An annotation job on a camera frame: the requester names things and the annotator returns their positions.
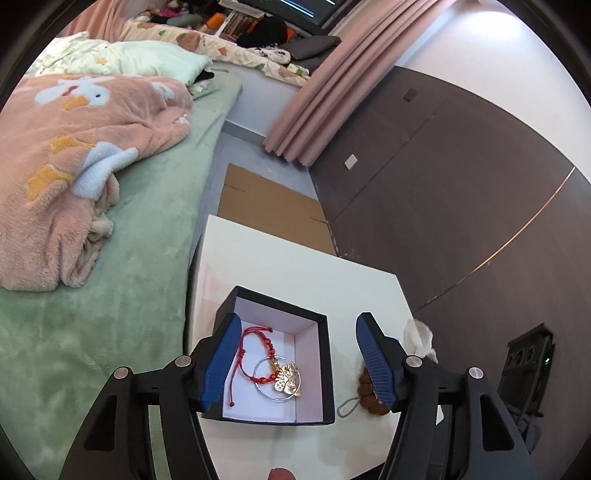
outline pink blanket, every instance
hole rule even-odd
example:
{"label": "pink blanket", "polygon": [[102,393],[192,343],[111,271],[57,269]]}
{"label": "pink blanket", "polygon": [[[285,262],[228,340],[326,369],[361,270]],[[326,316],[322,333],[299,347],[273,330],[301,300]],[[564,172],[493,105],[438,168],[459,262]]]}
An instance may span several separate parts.
{"label": "pink blanket", "polygon": [[80,287],[113,230],[113,172],[181,141],[192,105],[160,77],[23,79],[0,113],[0,286]]}

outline gold leaf charm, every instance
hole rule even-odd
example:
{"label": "gold leaf charm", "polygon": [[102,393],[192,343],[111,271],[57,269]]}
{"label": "gold leaf charm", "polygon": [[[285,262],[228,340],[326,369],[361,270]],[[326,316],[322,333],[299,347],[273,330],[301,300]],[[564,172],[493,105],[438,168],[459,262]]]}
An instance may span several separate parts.
{"label": "gold leaf charm", "polygon": [[283,365],[277,371],[277,381],[275,382],[275,390],[286,393],[287,395],[301,396],[297,392],[298,385],[296,383],[296,374],[299,375],[294,364]]}

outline metal screw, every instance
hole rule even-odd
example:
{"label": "metal screw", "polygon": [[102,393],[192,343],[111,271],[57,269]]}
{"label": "metal screw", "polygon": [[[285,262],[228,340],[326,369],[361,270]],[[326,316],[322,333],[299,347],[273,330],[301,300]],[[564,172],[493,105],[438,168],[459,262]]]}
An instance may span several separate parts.
{"label": "metal screw", "polygon": [[417,368],[420,367],[422,364],[423,360],[421,360],[421,357],[419,356],[411,355],[407,357],[407,365],[409,367]]}
{"label": "metal screw", "polygon": [[191,357],[189,357],[188,355],[181,355],[177,357],[177,359],[174,361],[174,364],[177,367],[186,367],[188,365],[191,365]]}
{"label": "metal screw", "polygon": [[113,376],[117,380],[121,380],[122,378],[127,377],[128,373],[129,373],[129,369],[127,367],[119,367],[117,370],[115,370],[115,372],[113,373]]}
{"label": "metal screw", "polygon": [[472,378],[476,378],[477,380],[484,377],[484,372],[478,367],[471,367],[470,370],[468,370],[468,373]]}

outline finger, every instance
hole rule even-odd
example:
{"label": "finger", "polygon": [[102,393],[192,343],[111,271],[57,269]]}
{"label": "finger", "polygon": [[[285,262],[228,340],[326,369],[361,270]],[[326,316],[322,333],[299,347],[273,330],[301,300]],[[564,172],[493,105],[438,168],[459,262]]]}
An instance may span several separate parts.
{"label": "finger", "polygon": [[296,480],[294,474],[285,468],[274,468],[269,472],[267,480]]}

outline wardrobe door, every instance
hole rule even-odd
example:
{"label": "wardrobe door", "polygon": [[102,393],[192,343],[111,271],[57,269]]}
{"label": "wardrobe door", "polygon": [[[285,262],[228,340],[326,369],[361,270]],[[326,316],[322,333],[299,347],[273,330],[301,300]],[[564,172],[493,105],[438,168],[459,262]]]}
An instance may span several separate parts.
{"label": "wardrobe door", "polygon": [[521,121],[454,87],[330,222],[337,252],[396,274],[415,310],[503,246],[572,168]]}
{"label": "wardrobe door", "polygon": [[591,432],[591,186],[575,170],[548,206],[490,263],[415,317],[439,363],[482,368],[497,386],[507,342],[544,323],[556,351],[532,458],[540,480],[564,474]]}
{"label": "wardrobe door", "polygon": [[[333,220],[429,119],[453,86],[395,67],[339,130],[310,174]],[[348,170],[345,161],[358,162]]]}

